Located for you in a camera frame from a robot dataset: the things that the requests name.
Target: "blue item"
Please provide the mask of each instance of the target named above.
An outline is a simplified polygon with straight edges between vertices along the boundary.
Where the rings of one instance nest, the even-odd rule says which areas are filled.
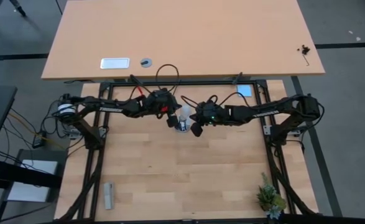
[[[238,92],[243,96],[251,97],[251,86],[250,85],[238,85]]]

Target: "black metal frame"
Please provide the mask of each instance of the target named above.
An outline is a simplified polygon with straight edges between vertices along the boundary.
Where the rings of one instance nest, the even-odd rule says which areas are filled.
[[[32,169],[26,169],[16,164],[0,161],[0,180],[22,182],[43,187],[60,188],[62,177],[46,174]]]
[[[160,86],[172,86],[175,84],[178,84],[181,86],[183,86],[183,85],[232,85],[232,84],[252,85],[253,89],[254,89],[254,95],[256,97],[256,103],[258,105],[261,104],[261,92],[260,92],[259,87],[262,88],[265,101],[270,102],[267,82],[265,80],[250,80],[249,78],[240,78],[238,80],[232,79],[232,81],[231,81],[231,80],[214,80],[214,79],[204,79],[204,78],[189,78],[189,79],[182,79],[178,83],[176,83],[175,80],[173,78],[171,78],[171,79],[165,79],[164,81],[158,81],[158,82],[156,82],[155,80],[149,80],[147,82],[144,82],[145,86],[159,86],[159,85]],[[114,83],[101,83],[98,97],[99,98],[104,97],[105,90],[107,90],[108,91],[107,98],[109,100],[111,100],[114,88],[121,87],[121,86],[136,86],[136,83],[134,83],[130,80],[129,81],[115,80]],[[100,114],[100,112],[96,112],[96,114],[95,114],[95,119],[94,119],[93,125],[96,127],[98,127],[98,124],[99,124],[99,117],[100,117],[99,114]],[[109,113],[105,113],[103,127],[108,127],[108,124],[109,124]],[[275,124],[275,118],[273,116],[270,117],[270,124],[271,125]],[[266,119],[261,118],[261,126],[264,126],[264,125],[266,125]],[[268,158],[268,160],[273,159],[273,153],[272,153],[272,148],[270,146],[269,138],[265,135],[264,132],[263,132],[263,135],[264,135],[264,143],[266,145],[266,150],[267,150],[267,155],[268,155],[267,158]],[[276,147],[275,150],[277,150],[277,152],[279,153],[279,165],[281,167],[282,176],[288,182],[289,176],[287,173],[282,149],[279,146],[279,147]],[[92,167],[93,159],[94,159],[93,155],[94,155],[94,150],[89,150],[87,162],[86,162],[83,186],[85,186],[87,184],[87,181],[91,175],[91,167]],[[92,219],[92,220],[95,219],[95,215],[96,215],[96,205],[98,203],[100,173],[101,173],[101,168],[103,165],[103,157],[104,157],[104,148],[100,149],[99,154],[98,154],[97,164],[100,167],[99,175],[98,175],[99,177],[95,180],[95,183],[93,185],[93,197],[92,197],[92,201],[91,201],[91,210],[90,210],[90,215],[89,215],[89,219]],[[272,179],[272,183],[273,183],[274,187],[277,189],[278,192],[280,192],[279,182],[277,180],[276,174],[273,172],[271,172],[271,179]],[[290,213],[296,214],[295,205],[292,202],[292,199],[290,198],[289,195],[287,195],[287,201],[288,201]],[[84,199],[84,202],[80,205],[80,208],[78,210],[77,219],[83,219],[84,212],[85,212],[85,204],[86,203],[85,203],[85,199]],[[130,223],[130,224],[133,224],[133,223],[163,223],[163,224],[164,223],[196,223],[197,224],[197,223],[266,223],[266,222],[267,222],[266,218],[243,218],[243,219],[214,219],[214,220],[156,220],[156,221],[151,220],[151,221],[131,221],[131,222],[117,221],[117,222],[95,222],[95,223]]]
[[[303,94],[303,90],[300,84],[300,80],[298,77],[293,76],[291,77],[295,92],[297,94]],[[312,126],[312,122],[307,122],[307,126]],[[341,211],[340,204],[338,203],[337,195],[333,187],[333,183],[331,181],[330,173],[326,165],[326,160],[323,155],[323,152],[320,147],[320,142],[318,139],[318,134],[316,133],[316,129],[312,128],[308,130],[309,136],[311,137],[311,143],[313,146],[313,151],[315,153],[316,162],[319,167],[320,175],[323,181],[323,185],[326,189],[327,198],[329,200],[329,204],[331,207],[331,211],[333,216],[335,217],[342,217],[343,212]]]

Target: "black cable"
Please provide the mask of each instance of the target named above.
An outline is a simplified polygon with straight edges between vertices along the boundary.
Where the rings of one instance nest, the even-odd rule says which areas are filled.
[[[57,131],[56,129],[54,129],[53,131],[48,131],[48,130],[47,130],[47,128],[45,127],[45,121],[46,121],[47,119],[53,118],[52,116],[49,116],[49,114],[50,114],[50,112],[51,112],[52,105],[53,105],[54,103],[57,103],[57,102],[59,102],[59,100],[54,100],[54,101],[50,104],[50,106],[48,107],[47,113],[45,114],[45,116],[44,116],[43,120],[42,120],[42,121],[41,121],[41,123],[40,123],[40,131],[45,131],[45,132],[46,132],[46,133],[48,133],[48,134],[53,134],[53,133],[55,133],[55,132]]]
[[[175,85],[173,87],[171,87],[171,89],[169,91],[167,91],[167,93],[170,93],[174,88],[176,88],[180,82],[180,72],[178,71],[178,68],[175,66],[175,65],[172,65],[172,64],[164,64],[162,66],[160,66],[159,69],[157,69],[157,72],[156,72],[156,76],[155,76],[155,82],[158,83],[158,76],[159,76],[159,72],[162,68],[166,67],[166,66],[170,66],[170,67],[173,67],[175,69],[175,71],[177,72],[177,77],[176,77],[176,80],[175,80]]]
[[[33,128],[34,132],[37,133],[37,130],[35,129],[35,127],[32,123],[30,123],[24,116],[22,116],[20,113],[18,113],[18,111],[16,111],[14,108],[11,108],[11,110],[13,112],[15,112],[15,114],[18,114],[21,118],[23,118]]]
[[[10,129],[7,129],[6,127],[3,127],[5,130],[7,130],[7,132],[9,132],[9,133],[11,133],[11,134],[13,134],[13,135],[15,135],[17,138],[19,138],[19,139],[21,139],[21,140],[23,140],[26,144],[32,144],[31,142],[29,142],[29,141],[26,141],[26,139],[24,139],[24,138],[21,138],[19,135],[17,135],[16,133],[14,133],[14,132],[12,132]]]
[[[191,100],[191,99],[189,99],[189,98],[187,98],[186,96],[181,96],[181,99],[187,104],[187,105],[189,105],[190,107],[192,107],[192,108],[196,108],[197,106],[199,106],[199,104],[198,103],[196,103],[195,101],[193,101],[193,100]],[[188,101],[190,101],[190,102],[192,102],[192,103],[194,103],[194,104],[196,104],[196,106],[193,106],[193,105],[191,105],[190,103],[188,103]]]
[[[30,159],[32,160],[32,164],[34,165],[34,162],[33,162],[33,149],[27,144],[28,141],[26,141],[23,138],[23,135],[15,128],[15,126],[12,123],[12,121],[9,118],[6,118],[6,119],[8,120],[9,124],[14,128],[14,130],[20,135],[20,139],[22,139],[25,142],[25,145],[27,146],[27,148],[30,151]]]
[[[58,119],[55,119],[55,131],[56,131],[57,136],[58,136],[59,138],[64,138],[64,137],[66,137],[66,136],[67,136],[67,134],[64,134],[63,136],[61,136],[61,135],[60,135],[60,133],[59,133],[59,129],[58,129]]]
[[[69,158],[69,156],[71,156],[73,153],[75,153],[77,150],[81,149],[84,146],[85,146],[85,144],[82,145],[82,146],[80,146],[80,147],[78,147],[77,149],[73,150],[71,153],[69,153],[69,155],[66,157],[66,159]]]
[[[278,157],[279,158],[279,153],[277,152],[276,148],[274,149],[274,157]]]
[[[41,207],[41,208],[36,208],[35,210],[31,210],[29,212],[25,212],[25,213],[22,213],[22,214],[19,214],[19,215],[14,215],[14,216],[11,216],[11,217],[8,217],[8,218],[3,218],[2,220],[0,220],[0,223],[8,221],[8,220],[15,219],[15,218],[19,218],[19,217],[22,217],[22,216],[25,216],[25,215],[30,215],[31,213],[35,213],[35,212],[41,211],[45,208],[48,208],[51,205],[52,205],[52,203],[50,203],[49,205],[46,205],[44,207]]]
[[[137,86],[142,87],[143,89],[146,90],[146,92],[148,92],[149,94],[152,94],[152,92],[148,88],[146,88],[146,86],[143,83],[142,84],[137,83]]]
[[[67,130],[68,128],[65,127],[65,124],[63,124],[62,122],[60,123],[62,125],[63,130]]]
[[[299,142],[300,143],[300,145],[301,145],[301,149],[302,150],[305,150],[305,146],[304,146],[304,143],[302,142],[302,141],[300,141],[300,140],[286,140],[287,142],[288,141],[292,141],[292,142]]]
[[[241,96],[242,98],[243,98],[243,100],[244,100],[244,103],[246,104],[246,106],[248,106],[248,107],[250,107],[250,105],[247,103],[247,100],[246,100],[246,97],[244,97],[243,96],[243,94],[241,94],[240,92],[234,92],[234,93],[231,93],[229,96],[227,96],[226,98],[225,98],[225,100],[223,100],[218,106],[221,106],[223,103],[225,103],[225,101],[227,101],[231,96],[233,96],[233,95],[235,95],[235,94],[237,94],[237,95],[239,95],[239,96]]]
[[[5,127],[5,125],[2,125],[2,128],[4,128],[4,131],[6,132],[6,136],[7,136],[7,154],[9,154],[9,135],[8,135],[8,131]]]
[[[91,83],[95,83],[93,80],[69,80],[69,81],[65,81],[63,82],[64,84],[72,84],[74,82],[91,82]]]
[[[59,13],[60,13],[61,15],[63,15],[63,12],[62,12],[62,10],[60,9],[60,6],[59,6],[59,2],[58,2],[58,0],[55,0],[55,2],[57,3],[58,9],[59,9]]]
[[[109,132],[109,127],[103,127],[103,126],[100,126],[99,128],[105,128],[106,129],[106,132],[101,136],[101,138],[103,138],[103,136],[105,136],[108,132]],[[81,140],[83,139],[83,137],[81,137],[76,143],[74,143],[73,145],[67,147],[67,149],[70,149],[71,147],[73,146],[76,146]],[[73,150],[71,153],[69,153],[69,155],[66,157],[66,158],[69,158],[70,155],[72,155],[73,153],[75,153],[77,150],[81,149],[82,147],[84,147],[84,145],[78,147],[77,149]]]
[[[239,93],[239,92],[234,92],[234,93],[230,94],[229,96],[227,96],[227,97],[225,98],[225,100],[223,100],[220,104],[218,104],[218,105],[216,105],[216,106],[217,106],[217,107],[220,107],[223,103],[225,103],[225,101],[226,101],[226,100],[228,100],[231,96],[233,96],[233,95],[235,95],[235,94],[240,95],[240,96],[243,98],[243,100],[244,100],[245,104],[246,104],[248,107],[250,107],[250,105],[248,104],[248,102],[247,102],[246,98],[245,98],[245,97],[244,97],[241,93]],[[212,95],[211,97],[209,97],[209,98],[208,98],[208,100],[211,100],[212,98],[216,98],[214,103],[216,103],[216,102],[218,101],[218,96],[216,96],[216,95]],[[186,96],[181,96],[181,99],[182,99],[182,100],[183,100],[183,101],[184,101],[187,105],[191,106],[192,108],[195,108],[195,109],[196,109],[196,108],[197,108],[197,106],[199,105],[198,103],[196,103],[195,101],[193,101],[193,100],[191,100],[191,99],[187,98]],[[196,104],[196,106],[191,105],[190,103],[188,103],[188,101],[190,101],[190,102],[192,102],[192,103]]]
[[[36,169],[36,168],[35,168],[34,166],[32,166],[32,165],[25,164],[25,163],[23,163],[22,161],[20,161],[18,158],[14,157],[14,156],[11,156],[10,154],[6,154],[5,152],[1,152],[1,151],[0,151],[0,156],[1,156],[1,157],[6,157],[7,159],[10,159],[10,160],[14,161],[14,162],[16,162],[17,164],[20,164],[20,165],[24,166],[26,169],[28,169],[28,167],[30,167],[30,168],[31,168],[31,169],[33,169],[33,170],[36,170],[36,171],[39,171],[39,172],[43,172],[43,173],[46,173],[46,174],[51,174],[51,173],[49,173],[49,172],[47,172],[47,171],[40,170],[40,169]]]
[[[127,103],[130,102],[130,100],[132,99],[132,95],[134,94],[135,90],[138,88],[138,86],[135,86],[132,91],[131,91],[131,94],[130,94],[130,97],[128,98],[128,100],[126,100],[124,103],[120,103],[120,105],[126,105]]]
[[[306,130],[304,130],[304,131],[302,132],[302,135],[301,135],[301,142],[303,142],[303,140],[304,140],[304,135],[305,135],[305,133],[306,133],[309,129],[311,129],[311,128],[315,127],[315,126],[316,126],[316,125],[317,125],[317,124],[321,121],[321,119],[323,118],[323,115],[325,114],[325,107],[324,107],[322,104],[320,104],[320,103],[318,103],[318,105],[322,108],[321,115],[320,115],[320,117],[319,117],[318,121],[316,121],[316,123],[315,123],[315,124],[311,125],[309,128],[307,128]]]
[[[178,86],[181,84],[181,80],[178,81],[177,86],[174,88],[172,95],[174,96],[175,92],[177,91]]]

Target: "small gray block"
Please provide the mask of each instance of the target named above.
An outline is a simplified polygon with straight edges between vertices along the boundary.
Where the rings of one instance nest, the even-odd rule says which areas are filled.
[[[113,194],[114,194],[114,183],[108,182],[103,184],[104,197],[105,197],[105,209],[113,209]]]

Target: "yellow cable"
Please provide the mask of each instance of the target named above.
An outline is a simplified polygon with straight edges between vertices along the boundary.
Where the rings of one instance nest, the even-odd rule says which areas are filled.
[[[56,145],[58,146],[59,148],[61,149],[65,149],[64,147],[62,147],[61,145],[59,145],[58,143],[56,143],[54,140],[51,140],[51,139],[47,139],[37,133],[35,133],[34,131],[30,130],[30,128],[25,124],[25,122],[23,122],[21,119],[19,119],[17,116],[13,115],[12,113],[9,113],[10,116],[12,116],[13,118],[15,118],[18,122],[20,122],[30,133],[34,134],[35,136],[41,138],[41,139],[44,139],[46,140],[47,142],[53,144],[53,145]]]

